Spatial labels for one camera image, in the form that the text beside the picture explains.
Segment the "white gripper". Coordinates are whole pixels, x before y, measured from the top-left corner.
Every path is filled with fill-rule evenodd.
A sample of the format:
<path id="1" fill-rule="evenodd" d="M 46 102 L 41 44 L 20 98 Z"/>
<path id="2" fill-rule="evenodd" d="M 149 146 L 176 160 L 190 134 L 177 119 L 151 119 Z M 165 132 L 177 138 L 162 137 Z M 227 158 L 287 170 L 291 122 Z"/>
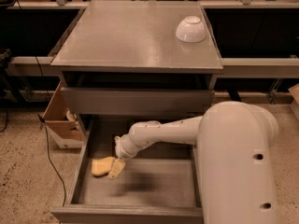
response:
<path id="1" fill-rule="evenodd" d="M 117 178 L 126 165 L 124 160 L 130 160 L 134 158 L 138 152 L 139 149 L 128 134 L 116 136 L 115 153 L 118 159 L 113 161 L 111 170 L 108 173 L 108 177 L 110 179 Z"/>

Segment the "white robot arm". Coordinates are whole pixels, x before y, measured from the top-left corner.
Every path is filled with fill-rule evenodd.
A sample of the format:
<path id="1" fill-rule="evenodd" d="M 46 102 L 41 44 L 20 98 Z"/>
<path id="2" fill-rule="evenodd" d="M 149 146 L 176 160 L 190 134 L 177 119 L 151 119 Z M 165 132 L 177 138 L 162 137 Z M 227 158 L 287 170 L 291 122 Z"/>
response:
<path id="1" fill-rule="evenodd" d="M 201 117 L 134 124 L 115 138 L 109 176 L 117 177 L 126 162 L 156 143 L 192 145 L 205 224 L 278 224 L 269 154 L 277 138 L 278 122 L 266 109 L 222 102 Z"/>

